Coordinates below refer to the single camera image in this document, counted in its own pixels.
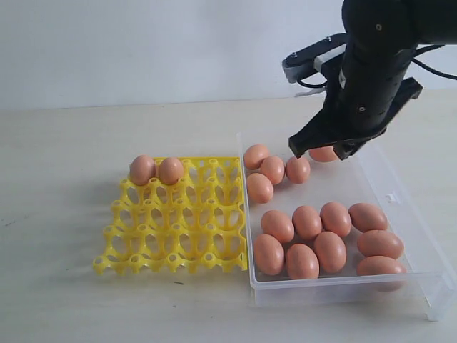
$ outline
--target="robotic arm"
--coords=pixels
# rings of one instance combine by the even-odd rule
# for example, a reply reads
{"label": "robotic arm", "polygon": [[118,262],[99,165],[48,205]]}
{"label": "robotic arm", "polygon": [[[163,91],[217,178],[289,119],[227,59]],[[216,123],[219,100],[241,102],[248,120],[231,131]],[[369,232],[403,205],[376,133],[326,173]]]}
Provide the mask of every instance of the robotic arm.
{"label": "robotic arm", "polygon": [[289,138],[295,156],[333,146],[339,159],[386,132],[422,86],[403,79],[419,44],[457,44],[456,0],[344,0],[346,33],[335,34],[283,61],[289,83],[320,72],[323,108]]}

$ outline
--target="clear plastic container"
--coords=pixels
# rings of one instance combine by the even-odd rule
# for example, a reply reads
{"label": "clear plastic container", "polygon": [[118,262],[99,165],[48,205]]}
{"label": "clear plastic container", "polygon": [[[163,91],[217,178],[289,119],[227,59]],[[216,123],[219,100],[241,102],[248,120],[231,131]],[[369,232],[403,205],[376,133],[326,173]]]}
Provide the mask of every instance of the clear plastic container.
{"label": "clear plastic container", "polygon": [[[265,144],[271,154],[284,162],[292,156],[287,139],[296,133],[294,128],[270,128],[238,134],[241,161],[243,153],[254,144]],[[431,230],[413,205],[401,181],[375,142],[365,145],[356,155],[345,161],[321,164],[311,159],[311,178],[302,185],[287,179],[275,188],[268,204],[250,204],[246,183],[246,236],[248,241],[249,274],[254,305],[296,306],[354,301],[397,302],[400,299],[425,299],[429,320],[440,319],[451,305],[456,293],[457,278],[444,257]],[[243,177],[246,170],[243,165]],[[344,241],[348,260],[338,274],[321,275],[319,279],[290,280],[285,272],[269,277],[254,264],[252,243],[261,234],[261,216],[269,209],[280,209],[290,216],[301,205],[314,206],[318,211],[329,201],[347,207],[356,202],[377,204],[388,217],[390,230],[405,244],[399,259],[407,268],[406,274],[358,277],[356,265],[363,258],[356,248],[358,233],[354,228]],[[395,292],[379,292],[380,284],[405,282]]]}

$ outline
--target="egg tray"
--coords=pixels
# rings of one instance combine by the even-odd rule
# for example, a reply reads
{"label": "egg tray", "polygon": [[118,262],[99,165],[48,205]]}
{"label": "egg tray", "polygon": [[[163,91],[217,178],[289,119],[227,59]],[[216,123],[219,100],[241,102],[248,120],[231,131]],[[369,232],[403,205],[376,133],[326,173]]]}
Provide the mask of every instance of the egg tray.
{"label": "egg tray", "polygon": [[[184,177],[174,185],[152,178],[136,186],[120,181],[121,196],[111,204],[113,221],[104,228],[104,253],[97,274],[113,269],[136,274],[184,267],[235,266],[247,270],[243,178],[238,157],[182,157]],[[156,159],[159,166],[164,159]]]}

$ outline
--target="egg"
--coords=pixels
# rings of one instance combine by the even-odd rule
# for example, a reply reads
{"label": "egg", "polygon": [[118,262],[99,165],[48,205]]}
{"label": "egg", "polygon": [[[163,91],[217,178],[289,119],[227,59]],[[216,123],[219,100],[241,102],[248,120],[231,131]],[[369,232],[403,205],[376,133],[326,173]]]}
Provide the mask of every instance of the egg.
{"label": "egg", "polygon": [[399,258],[405,249],[403,242],[393,232],[386,230],[371,230],[360,235],[357,248],[365,257],[387,256]]}
{"label": "egg", "polygon": [[284,249],[279,241],[269,234],[261,234],[253,244],[256,266],[267,275],[277,275],[284,266]]}
{"label": "egg", "polygon": [[275,186],[284,179],[285,167],[284,162],[277,156],[268,156],[260,165],[260,172],[268,177],[271,183]]}
{"label": "egg", "polygon": [[156,176],[156,162],[147,155],[136,157],[131,165],[129,178],[136,186],[144,186],[149,179]]}
{"label": "egg", "polygon": [[287,213],[272,209],[263,214],[261,227],[265,234],[270,234],[280,243],[289,243],[295,235],[293,224]]}
{"label": "egg", "polygon": [[[386,256],[370,256],[363,259],[357,266],[357,275],[387,275],[403,274],[406,268],[395,259]],[[379,282],[376,285],[377,290],[382,292],[392,292],[400,289],[404,282]]]}
{"label": "egg", "polygon": [[319,264],[328,273],[337,273],[346,265],[346,245],[339,235],[330,231],[320,233],[314,241]]}
{"label": "egg", "polygon": [[163,184],[175,184],[184,176],[184,166],[176,157],[168,157],[159,165],[159,180]]}
{"label": "egg", "polygon": [[340,237],[346,237],[351,232],[351,217],[344,205],[339,202],[328,202],[322,206],[321,218],[323,228],[332,231]]}
{"label": "egg", "polygon": [[338,159],[335,152],[333,151],[332,146],[323,146],[321,148],[311,149],[309,151],[309,156],[317,162],[332,162]]}
{"label": "egg", "polygon": [[273,198],[273,184],[263,174],[253,173],[246,179],[249,197],[259,204],[266,204]]}
{"label": "egg", "polygon": [[243,156],[244,166],[247,169],[255,170],[260,168],[260,165],[270,156],[270,151],[263,144],[256,144],[246,150]]}
{"label": "egg", "polygon": [[300,206],[292,214],[292,223],[297,235],[305,241],[315,239],[322,232],[322,220],[311,206]]}
{"label": "egg", "polygon": [[305,183],[311,175],[309,161],[305,156],[302,156],[299,159],[294,156],[291,157],[286,164],[286,175],[293,184]]}
{"label": "egg", "polygon": [[313,250],[305,244],[294,244],[286,255],[287,274],[291,279],[317,279],[319,261]]}
{"label": "egg", "polygon": [[357,203],[349,207],[352,225],[361,231],[387,230],[388,221],[384,212],[377,206],[367,203]]}

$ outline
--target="table surface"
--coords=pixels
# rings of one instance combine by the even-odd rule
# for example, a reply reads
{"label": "table surface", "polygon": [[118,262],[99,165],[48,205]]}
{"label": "table surface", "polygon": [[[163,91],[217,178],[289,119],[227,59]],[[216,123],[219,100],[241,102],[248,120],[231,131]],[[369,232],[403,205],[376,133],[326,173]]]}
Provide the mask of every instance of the table surface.
{"label": "table surface", "polygon": [[[423,92],[378,139],[454,267],[455,98],[454,90]],[[255,309],[246,272],[95,275],[91,262],[104,248],[109,205],[135,156],[235,155],[241,127],[300,129],[321,104],[302,98],[2,113],[0,342],[452,342],[456,305],[439,322],[362,304]]]}

